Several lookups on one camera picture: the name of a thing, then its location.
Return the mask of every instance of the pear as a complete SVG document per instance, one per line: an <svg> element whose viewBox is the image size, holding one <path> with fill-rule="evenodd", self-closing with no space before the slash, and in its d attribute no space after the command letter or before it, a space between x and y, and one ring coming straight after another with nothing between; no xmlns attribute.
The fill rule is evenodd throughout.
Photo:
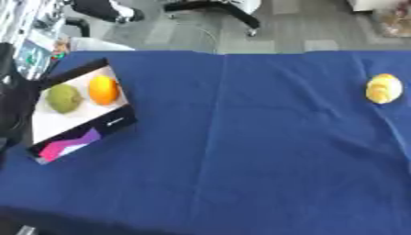
<svg viewBox="0 0 411 235"><path fill-rule="evenodd" d="M79 91L69 84L54 85L50 88L46 100L51 108L61 114L74 111L83 102Z"/></svg>

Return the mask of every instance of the white cabinet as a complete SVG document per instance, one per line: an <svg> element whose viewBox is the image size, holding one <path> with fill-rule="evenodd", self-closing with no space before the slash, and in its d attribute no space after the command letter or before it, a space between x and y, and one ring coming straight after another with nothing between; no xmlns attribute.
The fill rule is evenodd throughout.
<svg viewBox="0 0 411 235"><path fill-rule="evenodd" d="M370 11L404 2L404 0L348 0L354 11Z"/></svg>

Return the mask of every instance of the table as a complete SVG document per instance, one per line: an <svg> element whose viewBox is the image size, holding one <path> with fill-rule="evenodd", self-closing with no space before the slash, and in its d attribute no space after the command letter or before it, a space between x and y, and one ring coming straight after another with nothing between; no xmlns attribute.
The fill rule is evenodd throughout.
<svg viewBox="0 0 411 235"><path fill-rule="evenodd" d="M107 57L139 123L47 166L14 148L0 214L61 235L410 234L410 56L75 52L58 70ZM377 73L404 95L366 100Z"/></svg>

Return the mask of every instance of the gray carpet floor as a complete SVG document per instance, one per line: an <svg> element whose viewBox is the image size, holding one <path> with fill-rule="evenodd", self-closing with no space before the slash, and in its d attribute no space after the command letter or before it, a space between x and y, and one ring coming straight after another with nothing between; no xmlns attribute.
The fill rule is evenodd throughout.
<svg viewBox="0 0 411 235"><path fill-rule="evenodd" d="M146 20L114 25L87 17L92 36L139 50L217 53L298 53L311 50L408 50L411 39L384 38L371 15L352 14L347 0L262 0L253 38L237 19L219 11L185 11L170 20L167 0L120 0L144 11ZM66 29L75 35L73 28Z"/></svg>

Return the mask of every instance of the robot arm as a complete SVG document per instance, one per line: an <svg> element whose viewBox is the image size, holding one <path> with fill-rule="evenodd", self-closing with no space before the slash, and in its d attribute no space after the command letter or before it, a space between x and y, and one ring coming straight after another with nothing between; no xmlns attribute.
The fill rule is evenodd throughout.
<svg viewBox="0 0 411 235"><path fill-rule="evenodd" d="M26 80L13 60L14 47L0 43L0 163L6 148L20 142L39 99L39 82Z"/></svg>

